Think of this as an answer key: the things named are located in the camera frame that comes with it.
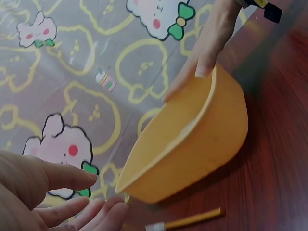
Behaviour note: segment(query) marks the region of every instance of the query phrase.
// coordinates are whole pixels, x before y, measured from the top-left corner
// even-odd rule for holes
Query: hand
[[[83,190],[93,185],[96,179],[96,175],[71,165],[0,152],[1,230],[118,231],[128,210],[121,198],[106,202],[95,199],[89,203],[87,198],[78,197],[60,206],[36,208],[49,190]],[[84,208],[70,224],[54,228]]]
[[[234,0],[216,0],[190,57],[163,98],[167,102],[185,86],[190,77],[205,77],[215,66],[219,52],[234,32],[241,6]]]

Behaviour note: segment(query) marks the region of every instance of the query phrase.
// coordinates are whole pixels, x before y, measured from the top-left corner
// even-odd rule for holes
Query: green bow
[[[186,25],[186,22],[188,20],[191,20],[192,18],[194,18],[194,16],[196,15],[196,12],[194,10],[193,7],[180,2],[178,5],[178,18],[175,22],[175,24],[173,24],[172,26],[169,27],[168,29],[168,33],[171,34],[175,40],[181,40],[184,36],[184,26]],[[184,25],[179,25],[177,23],[178,19],[183,19],[185,20],[185,24]]]
[[[96,175],[99,174],[99,170],[97,169],[97,167],[91,165],[87,161],[83,161],[82,162],[81,169],[85,170],[88,173],[93,173],[93,174],[96,174]],[[90,189],[78,190],[76,192],[80,196],[86,196],[86,197],[90,197],[91,196],[91,190]]]
[[[49,46],[49,47],[53,47],[54,46],[54,42],[50,38],[47,39],[45,42],[43,42],[42,40],[35,40],[34,41],[34,45],[37,48],[40,48],[40,47],[44,46],[44,44],[46,44],[46,46]]]

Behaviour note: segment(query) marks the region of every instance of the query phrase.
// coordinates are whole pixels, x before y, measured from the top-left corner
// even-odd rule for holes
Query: yellow bowl
[[[210,76],[192,77],[148,124],[115,191],[161,201],[232,159],[247,131],[242,88],[217,64]]]

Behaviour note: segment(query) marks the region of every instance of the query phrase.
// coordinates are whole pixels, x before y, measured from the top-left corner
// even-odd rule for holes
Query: cartoon bunny print
[[[52,18],[45,18],[42,11],[38,12],[33,24],[19,23],[17,31],[21,47],[27,48],[32,44],[37,48],[55,45],[53,40],[57,35],[57,26]]]
[[[97,167],[93,166],[92,144],[85,132],[79,127],[66,125],[60,114],[49,115],[46,119],[39,137],[28,138],[23,155],[36,156],[42,160],[71,164],[86,172],[99,174]],[[49,191],[49,194],[63,199],[72,198],[75,193],[90,197],[90,189],[74,191],[71,189],[57,189]]]
[[[140,18],[152,37],[164,41],[171,35],[181,40],[187,21],[195,17],[188,3],[189,0],[127,0],[126,8]]]

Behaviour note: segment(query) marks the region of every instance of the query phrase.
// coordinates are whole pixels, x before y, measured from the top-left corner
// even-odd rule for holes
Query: wooden table
[[[308,3],[271,2],[284,10],[280,24],[257,10],[219,57],[246,93],[249,131],[241,151],[158,205],[130,200],[124,230],[220,206],[224,218],[179,230],[308,230]]]

